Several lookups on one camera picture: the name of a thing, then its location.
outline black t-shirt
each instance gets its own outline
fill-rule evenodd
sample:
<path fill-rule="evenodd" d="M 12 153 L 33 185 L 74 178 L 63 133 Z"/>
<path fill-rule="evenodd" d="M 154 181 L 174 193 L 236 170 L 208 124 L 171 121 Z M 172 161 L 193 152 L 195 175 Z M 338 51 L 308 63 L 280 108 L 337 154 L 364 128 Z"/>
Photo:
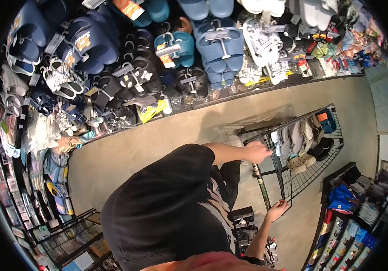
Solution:
<path fill-rule="evenodd" d="M 240 257 L 225 184 L 211 169 L 214 159 L 205 146 L 181 146 L 108 198 L 102 230 L 124 271 L 211 251 Z"/>

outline wire rack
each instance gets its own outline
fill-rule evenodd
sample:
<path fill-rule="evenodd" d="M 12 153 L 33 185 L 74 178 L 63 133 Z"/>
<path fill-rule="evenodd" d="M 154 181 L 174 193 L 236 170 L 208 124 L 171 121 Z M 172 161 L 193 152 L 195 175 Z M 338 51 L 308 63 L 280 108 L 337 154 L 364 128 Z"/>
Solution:
<path fill-rule="evenodd" d="M 275 152 L 274 143 L 271 140 L 270 134 L 274 131 L 278 131 L 285 127 L 289 127 L 295 124 L 296 122 L 299 122 L 326 108 L 331 111 L 335 119 L 335 122 L 337 124 L 337 128 L 333 133 L 325 133 L 323 136 L 324 138 L 332 138 L 334 140 L 334 144 L 329 151 L 328 157 L 323 161 L 319 161 L 319 162 L 316 161 L 313 165 L 311 165 L 310 167 L 307 167 L 306 171 L 294 175 L 290 172 L 287 166 L 287 161 L 292 155 L 292 153 L 277 156 Z M 262 127 L 262 125 L 252 125 L 252 124 L 250 125 L 250 129 L 247 129 L 247 127 L 248 126 L 237 130 L 236 134 L 241 136 L 244 133 L 251 133 L 255 131 L 258 132 L 259 134 L 245 140 L 243 143 L 244 145 L 248 144 L 249 142 L 255 141 L 257 139 L 263 139 L 268 149 L 273 150 L 273 154 L 271 155 L 271 158 L 273 160 L 273 165 L 275 170 L 267 171 L 263 173 L 260 171 L 260 168 L 257 164 L 253 164 L 253 169 L 254 169 L 253 177 L 256 177 L 259 181 L 259 186 L 262 190 L 263 198 L 265 200 L 267 209 L 270 208 L 270 203 L 269 203 L 268 194 L 267 194 L 265 185 L 263 183 L 262 176 L 275 173 L 277 175 L 282 198 L 286 201 L 292 201 L 292 199 L 294 199 L 299 193 L 301 193 L 306 187 L 308 187 L 308 185 L 310 185 L 310 183 L 312 183 L 325 170 L 325 168 L 332 162 L 332 160 L 337 156 L 341 148 L 344 146 L 343 135 L 341 133 L 340 123 L 338 120 L 337 111 L 334 104 L 330 104 L 323 108 L 319 108 L 315 111 L 311 111 L 310 113 L 307 113 L 300 117 L 295 117 L 289 121 L 278 123 L 268 127 Z"/>

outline man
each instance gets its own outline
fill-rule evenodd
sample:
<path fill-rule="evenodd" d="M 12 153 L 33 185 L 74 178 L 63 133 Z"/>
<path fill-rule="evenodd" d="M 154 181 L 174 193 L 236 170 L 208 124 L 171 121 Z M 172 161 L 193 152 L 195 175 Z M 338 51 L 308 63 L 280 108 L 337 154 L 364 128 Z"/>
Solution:
<path fill-rule="evenodd" d="M 135 173 L 113 192 L 101 212 L 104 237 L 122 269 L 267 269 L 260 259 L 269 225 L 288 203 L 280 201 L 268 210 L 244 257 L 230 210 L 237 196 L 240 160 L 260 163 L 271 153 L 259 141 L 245 147 L 187 144 Z M 219 171 L 218 164 L 223 164 Z"/>

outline tile floor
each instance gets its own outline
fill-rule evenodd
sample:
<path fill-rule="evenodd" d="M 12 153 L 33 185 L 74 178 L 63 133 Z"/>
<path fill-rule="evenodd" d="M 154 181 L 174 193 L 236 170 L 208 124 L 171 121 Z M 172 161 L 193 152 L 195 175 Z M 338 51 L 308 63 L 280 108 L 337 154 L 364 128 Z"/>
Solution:
<path fill-rule="evenodd" d="M 282 120 L 334 103 L 345 145 L 323 174 L 302 191 L 293 207 L 270 228 L 277 238 L 277 269 L 300 270 L 310 250 L 320 212 L 321 179 L 349 161 L 373 177 L 377 135 L 375 109 L 365 77 L 334 79 L 240 98 L 153 121 L 75 150 L 69 160 L 69 185 L 76 213 L 100 210 L 108 196 L 133 173 L 186 143 L 224 142 L 241 146 L 233 131 L 253 117 Z M 273 169 L 270 159 L 262 171 Z M 251 165 L 241 166 L 234 209 L 252 206 L 260 223 L 266 214 Z M 264 178 L 271 202 L 281 198 L 276 176 Z"/>

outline shoe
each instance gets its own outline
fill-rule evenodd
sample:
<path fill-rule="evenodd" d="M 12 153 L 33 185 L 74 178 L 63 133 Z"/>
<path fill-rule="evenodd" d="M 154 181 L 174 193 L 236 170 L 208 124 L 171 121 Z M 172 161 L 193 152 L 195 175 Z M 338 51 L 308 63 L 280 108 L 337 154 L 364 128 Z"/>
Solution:
<path fill-rule="evenodd" d="M 287 166 L 290 169 L 290 172 L 292 172 L 295 175 L 307 170 L 307 166 L 304 165 L 304 163 L 298 156 L 288 160 Z"/>

